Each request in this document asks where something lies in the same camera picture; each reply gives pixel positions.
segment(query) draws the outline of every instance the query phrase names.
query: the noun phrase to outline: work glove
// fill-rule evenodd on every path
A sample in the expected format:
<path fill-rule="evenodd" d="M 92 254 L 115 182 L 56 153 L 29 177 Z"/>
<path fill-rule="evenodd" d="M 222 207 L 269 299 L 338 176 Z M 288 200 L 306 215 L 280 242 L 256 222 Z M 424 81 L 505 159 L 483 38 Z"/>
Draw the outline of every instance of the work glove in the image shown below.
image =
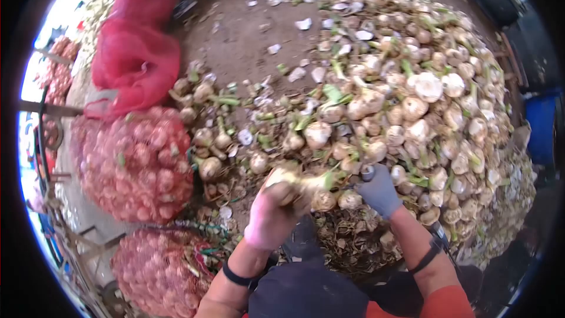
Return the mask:
<path fill-rule="evenodd" d="M 287 182 L 262 187 L 251 205 L 245 240 L 257 249 L 276 250 L 302 215 L 310 210 L 310 202 L 308 197 L 300 197 Z"/>
<path fill-rule="evenodd" d="M 363 200 L 379 215 L 389 219 L 394 211 L 402 206 L 402 201 L 396 195 L 390 172 L 385 165 L 375 164 L 375 176 L 358 189 Z"/>

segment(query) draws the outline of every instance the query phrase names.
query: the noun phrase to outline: dirt ground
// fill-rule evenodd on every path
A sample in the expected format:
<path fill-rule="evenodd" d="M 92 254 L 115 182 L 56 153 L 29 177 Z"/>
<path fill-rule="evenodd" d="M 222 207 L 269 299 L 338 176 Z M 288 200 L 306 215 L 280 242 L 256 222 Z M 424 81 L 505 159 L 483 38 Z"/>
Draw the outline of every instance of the dirt ground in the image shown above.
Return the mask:
<path fill-rule="evenodd" d="M 246 1 L 248 0 L 200 2 L 199 7 L 202 12 L 206 12 L 214 3 L 218 3 L 216 13 L 186 32 L 183 30 L 175 32 L 175 35 L 181 38 L 181 75 L 190 60 L 202 59 L 217 75 L 218 86 L 223 87 L 230 82 L 237 82 L 240 86 L 239 93 L 241 93 L 242 81 L 261 82 L 267 75 L 277 72 L 277 64 L 283 63 L 287 67 L 296 67 L 301 59 L 309 58 L 307 52 L 315 47 L 321 25 L 316 3 L 302 3 L 298 6 L 282 3 L 272 7 L 268 6 L 264 0 L 258 0 L 256 6 L 249 7 Z M 469 0 L 436 1 L 452 5 L 455 9 L 470 15 L 487 46 L 494 48 L 496 44 L 494 29 L 476 5 Z M 295 21 L 308 17 L 313 21 L 309 30 L 300 31 L 294 26 Z M 271 28 L 266 32 L 261 32 L 259 25 L 262 24 L 270 24 Z M 215 25 L 218 25 L 217 32 L 213 33 Z M 282 48 L 278 53 L 271 55 L 267 52 L 267 47 L 274 44 L 280 44 Z M 286 78 L 280 80 L 273 86 L 275 91 L 313 87 L 315 83 L 310 75 L 313 68 L 315 68 L 313 65 L 307 66 L 305 68 L 307 75 L 304 79 L 299 79 L 294 83 L 289 83 Z M 93 100 L 95 95 L 96 90 L 90 82 L 88 72 L 81 71 L 74 78 L 74 84 L 67 97 L 67 104 L 83 107 L 85 102 Z M 69 121 L 65 121 L 64 125 L 66 135 L 70 135 Z M 57 168 L 65 172 L 73 171 L 71 157 L 66 152 L 69 142 L 69 138 L 65 138 L 57 160 Z M 81 231 L 95 225 L 97 229 L 88 237 L 97 243 L 106 242 L 137 227 L 137 225 L 114 220 L 111 215 L 104 213 L 85 199 L 79 181 L 75 177 L 60 187 L 59 193 L 67 204 L 71 227 Z M 252 195 L 232 204 L 240 231 L 243 231 L 248 220 L 247 213 L 251 199 Z M 112 251 L 107 252 L 97 270 L 96 281 L 102 286 L 112 280 L 108 265 L 111 254 Z M 95 261 L 90 264 L 94 272 Z"/>

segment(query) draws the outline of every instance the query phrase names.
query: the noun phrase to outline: gray glove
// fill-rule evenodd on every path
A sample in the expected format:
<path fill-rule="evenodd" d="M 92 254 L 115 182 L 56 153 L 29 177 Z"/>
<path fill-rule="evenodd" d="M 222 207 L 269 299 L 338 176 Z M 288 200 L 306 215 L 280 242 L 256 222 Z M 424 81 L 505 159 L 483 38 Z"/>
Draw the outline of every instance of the gray glove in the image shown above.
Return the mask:
<path fill-rule="evenodd" d="M 362 184 L 358 189 L 363 200 L 388 219 L 392 213 L 402 206 L 402 201 L 396 195 L 390 173 L 385 165 L 375 164 L 375 176 L 370 182 Z"/>

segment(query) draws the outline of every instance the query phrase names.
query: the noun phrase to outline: black wrist strap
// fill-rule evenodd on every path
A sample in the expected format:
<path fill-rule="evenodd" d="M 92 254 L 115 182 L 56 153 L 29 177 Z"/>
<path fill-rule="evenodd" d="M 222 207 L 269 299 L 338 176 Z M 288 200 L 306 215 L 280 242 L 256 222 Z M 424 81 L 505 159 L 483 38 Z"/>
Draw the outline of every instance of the black wrist strap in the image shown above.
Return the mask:
<path fill-rule="evenodd" d="M 414 275 L 415 273 L 419 272 L 420 270 L 422 270 L 426 266 L 428 266 L 428 264 L 443 249 L 442 244 L 441 244 L 441 239 L 439 239 L 438 237 L 432 237 L 432 240 L 429 241 L 429 245 L 430 245 L 431 248 L 426 253 L 426 255 L 424 255 L 424 258 L 422 258 L 422 260 L 420 260 L 420 263 L 418 263 L 418 265 L 416 265 L 416 267 L 414 269 L 410 270 L 410 273 L 412 275 Z"/>
<path fill-rule="evenodd" d="M 258 279 L 258 277 L 241 277 L 236 275 L 234 272 L 231 271 L 230 267 L 228 266 L 228 262 L 226 261 L 224 265 L 222 265 L 222 271 L 228 280 L 232 283 L 239 285 L 239 286 L 247 286 L 250 287 L 253 280 Z"/>

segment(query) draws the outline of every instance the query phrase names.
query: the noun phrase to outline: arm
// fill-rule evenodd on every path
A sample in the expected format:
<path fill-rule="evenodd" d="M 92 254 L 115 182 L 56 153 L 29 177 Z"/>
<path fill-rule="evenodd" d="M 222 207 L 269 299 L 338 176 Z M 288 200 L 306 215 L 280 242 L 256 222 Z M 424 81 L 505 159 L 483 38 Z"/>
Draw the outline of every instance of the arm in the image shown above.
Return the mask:
<path fill-rule="evenodd" d="M 359 194 L 373 209 L 390 221 L 394 236 L 404 253 L 406 266 L 413 269 L 430 250 L 432 235 L 404 208 L 396 194 L 386 166 L 375 165 L 371 182 L 359 187 Z M 420 292 L 426 299 L 432 292 L 450 285 L 461 286 L 447 254 L 440 252 L 414 275 Z"/>
<path fill-rule="evenodd" d="M 400 206 L 390 216 L 390 225 L 404 253 L 406 267 L 415 268 L 430 250 L 432 235 L 408 212 Z M 449 257 L 441 251 L 422 270 L 414 274 L 420 293 L 426 299 L 434 291 L 451 285 L 461 286 L 457 273 Z"/>
<path fill-rule="evenodd" d="M 265 268 L 270 253 L 250 246 L 244 238 L 228 259 L 228 265 L 238 276 L 255 277 Z M 249 294 L 247 287 L 234 284 L 220 271 L 200 301 L 195 318 L 241 317 Z"/>
<path fill-rule="evenodd" d="M 259 190 L 251 205 L 244 239 L 227 262 L 234 274 L 251 278 L 265 269 L 269 254 L 284 243 L 300 216 L 310 209 L 308 199 L 296 200 L 295 195 L 286 182 Z M 249 295 L 246 286 L 233 283 L 220 271 L 200 301 L 195 318 L 241 317 Z"/>

